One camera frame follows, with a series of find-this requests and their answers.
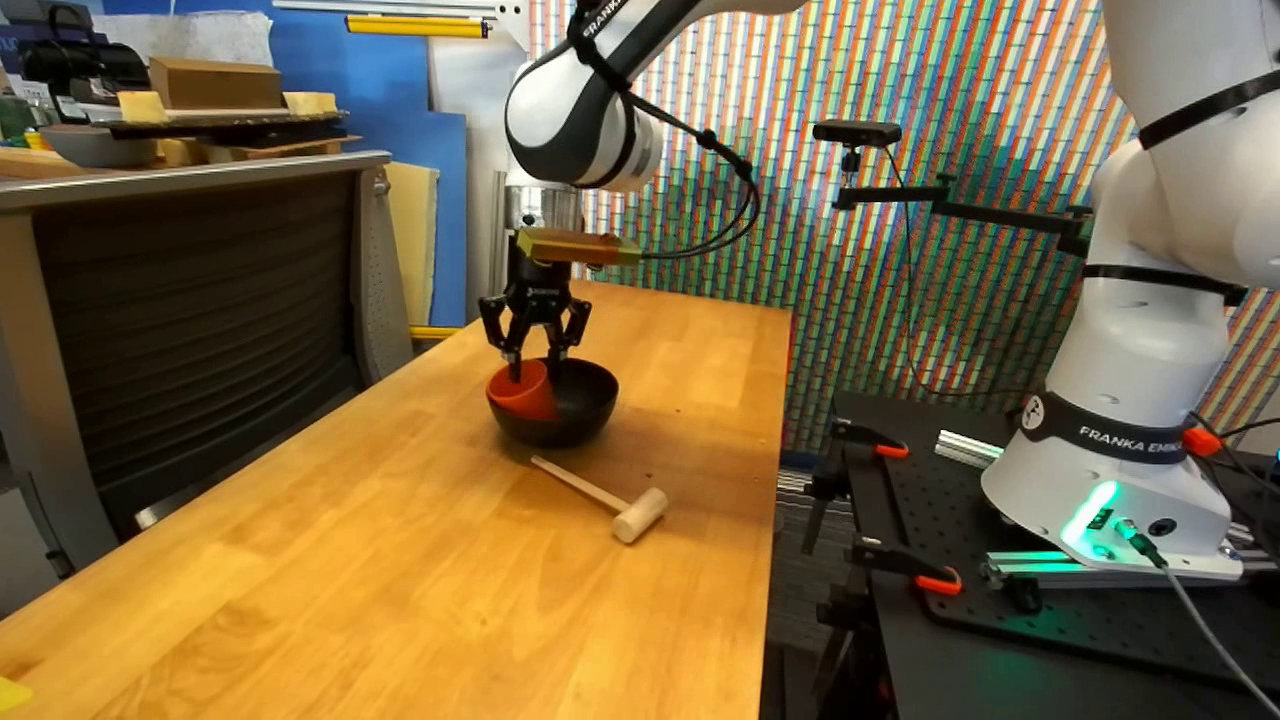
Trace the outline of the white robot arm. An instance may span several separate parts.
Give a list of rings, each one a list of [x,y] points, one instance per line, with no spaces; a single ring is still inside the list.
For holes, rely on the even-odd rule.
[[[506,95],[515,168],[635,186],[658,127],[633,78],[714,11],[804,0],[601,0]],[[1187,446],[1229,356],[1229,302],[1280,282],[1280,2],[1102,0],[1114,86],[1138,120],[1098,171],[1085,282],[985,500],[1089,573],[1236,579],[1231,504]]]

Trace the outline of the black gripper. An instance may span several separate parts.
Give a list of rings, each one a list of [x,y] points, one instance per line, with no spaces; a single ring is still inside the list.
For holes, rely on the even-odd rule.
[[[506,356],[510,379],[522,379],[522,348],[532,327],[549,335],[545,369],[558,397],[569,377],[569,348],[583,335],[593,302],[569,288],[569,261],[540,261],[530,231],[510,237],[510,274],[501,294],[479,294],[489,345]]]

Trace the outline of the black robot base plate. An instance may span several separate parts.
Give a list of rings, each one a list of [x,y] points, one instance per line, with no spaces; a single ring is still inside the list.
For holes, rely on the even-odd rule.
[[[1013,529],[975,469],[939,453],[945,430],[997,442],[999,414],[883,397],[839,397],[831,414],[914,446],[875,459],[836,439],[857,529],[963,575],[961,597],[924,597],[896,573],[869,573],[900,720],[1270,720],[1150,559],[1125,575],[1078,569]]]

